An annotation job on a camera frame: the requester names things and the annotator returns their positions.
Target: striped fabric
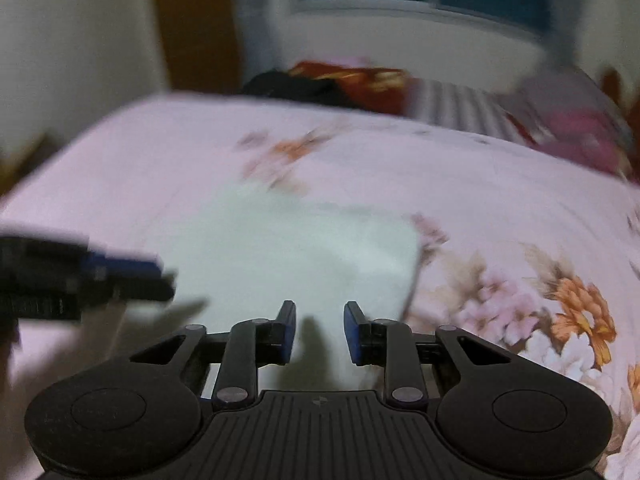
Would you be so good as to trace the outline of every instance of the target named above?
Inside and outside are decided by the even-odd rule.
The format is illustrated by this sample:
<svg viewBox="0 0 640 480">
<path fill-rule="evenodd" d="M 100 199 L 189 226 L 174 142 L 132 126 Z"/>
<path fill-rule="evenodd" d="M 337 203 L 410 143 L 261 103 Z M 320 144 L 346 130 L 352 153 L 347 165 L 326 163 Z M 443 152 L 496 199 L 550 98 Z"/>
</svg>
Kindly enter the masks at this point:
<svg viewBox="0 0 640 480">
<path fill-rule="evenodd" d="M 413 118 L 417 121 L 527 146 L 488 92 L 440 81 L 423 81 L 416 108 Z"/>
</svg>

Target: mattress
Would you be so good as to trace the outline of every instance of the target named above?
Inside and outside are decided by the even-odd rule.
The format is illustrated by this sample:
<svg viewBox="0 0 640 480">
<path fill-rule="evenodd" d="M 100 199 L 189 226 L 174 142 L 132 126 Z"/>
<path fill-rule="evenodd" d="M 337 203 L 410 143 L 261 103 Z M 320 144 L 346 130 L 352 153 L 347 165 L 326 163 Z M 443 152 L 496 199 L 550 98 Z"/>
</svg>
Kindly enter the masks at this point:
<svg viewBox="0 0 640 480">
<path fill-rule="evenodd" d="M 623 182 L 417 121 L 175 95 L 89 129 L 11 195 L 1 221 L 155 251 L 158 226 L 245 181 L 407 217 L 420 234 L 412 296 L 395 313 L 362 304 L 365 313 L 422 332 L 452 322 L 592 388 L 614 417 L 598 470 L 640 476 L 640 192 Z M 110 354 L 132 313 L 20 324 L 0 430 L 9 478 L 38 472 L 20 432 L 31 397 Z"/>
</svg>

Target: black robotic gripper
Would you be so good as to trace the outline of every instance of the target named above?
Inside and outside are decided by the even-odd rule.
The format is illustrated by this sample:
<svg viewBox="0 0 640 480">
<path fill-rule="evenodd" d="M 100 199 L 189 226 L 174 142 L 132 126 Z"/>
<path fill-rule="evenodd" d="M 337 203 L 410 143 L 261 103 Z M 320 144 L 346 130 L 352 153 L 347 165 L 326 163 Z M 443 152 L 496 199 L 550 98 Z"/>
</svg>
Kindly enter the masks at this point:
<svg viewBox="0 0 640 480">
<path fill-rule="evenodd" d="M 60 381 L 25 428 L 46 480 L 597 479 L 612 420 L 588 388 L 453 326 L 414 334 L 368 321 L 344 331 L 355 365 L 384 367 L 383 391 L 257 389 L 289 362 L 296 307 L 231 332 L 187 325 L 158 344 Z M 220 363 L 211 399 L 200 394 Z M 440 391 L 430 399 L 421 364 Z"/>
</svg>

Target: window sill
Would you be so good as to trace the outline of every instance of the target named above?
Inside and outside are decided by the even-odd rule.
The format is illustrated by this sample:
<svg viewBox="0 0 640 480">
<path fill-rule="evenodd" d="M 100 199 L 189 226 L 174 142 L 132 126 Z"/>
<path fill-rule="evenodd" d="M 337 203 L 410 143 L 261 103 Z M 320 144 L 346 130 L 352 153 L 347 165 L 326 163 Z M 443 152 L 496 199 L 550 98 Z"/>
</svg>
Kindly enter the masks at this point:
<svg viewBox="0 0 640 480">
<path fill-rule="evenodd" d="M 427 2 L 409 0 L 300 0 L 294 12 L 340 12 L 344 15 L 359 16 L 404 16 L 421 18 L 432 22 L 477 27 L 531 43 L 541 44 L 544 40 L 543 35 L 539 32 L 512 25 L 511 23 L 496 21 L 487 16 L 443 9 Z"/>
</svg>

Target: black cloth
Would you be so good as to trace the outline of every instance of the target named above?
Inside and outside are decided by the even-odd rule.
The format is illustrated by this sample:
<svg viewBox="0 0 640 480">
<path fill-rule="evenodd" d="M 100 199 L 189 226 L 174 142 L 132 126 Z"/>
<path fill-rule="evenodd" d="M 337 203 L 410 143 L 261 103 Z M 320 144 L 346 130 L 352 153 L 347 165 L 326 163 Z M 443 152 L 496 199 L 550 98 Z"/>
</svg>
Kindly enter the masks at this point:
<svg viewBox="0 0 640 480">
<path fill-rule="evenodd" d="M 360 108 L 333 79 L 309 79 L 272 70 L 258 74 L 240 91 L 242 95 L 270 97 L 340 108 Z"/>
</svg>

